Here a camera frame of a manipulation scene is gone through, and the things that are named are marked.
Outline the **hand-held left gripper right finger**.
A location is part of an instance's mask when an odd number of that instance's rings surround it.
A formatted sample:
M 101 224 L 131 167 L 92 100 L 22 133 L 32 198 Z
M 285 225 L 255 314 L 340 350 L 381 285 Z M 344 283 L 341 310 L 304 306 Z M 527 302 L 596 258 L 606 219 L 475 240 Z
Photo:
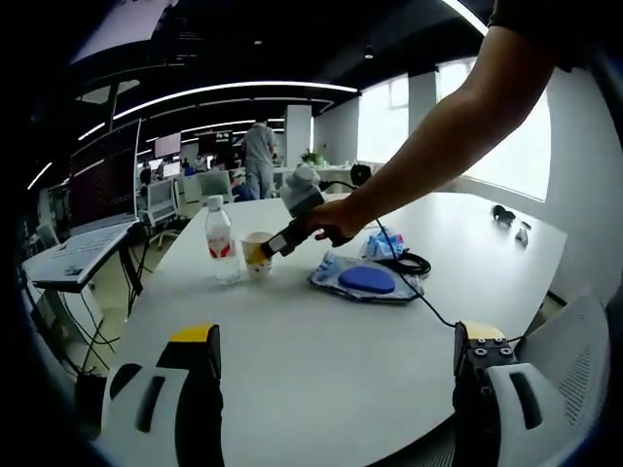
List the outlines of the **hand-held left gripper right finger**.
M 539 465 L 556 449 L 558 392 L 495 327 L 455 326 L 455 466 Z

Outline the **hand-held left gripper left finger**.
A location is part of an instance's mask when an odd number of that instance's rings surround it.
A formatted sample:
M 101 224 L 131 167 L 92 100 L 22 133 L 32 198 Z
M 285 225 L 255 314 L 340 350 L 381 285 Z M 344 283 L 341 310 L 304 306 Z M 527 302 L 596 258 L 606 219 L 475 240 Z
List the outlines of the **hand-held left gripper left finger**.
M 99 450 L 111 466 L 222 466 L 220 329 L 179 330 L 156 364 L 106 382 Z

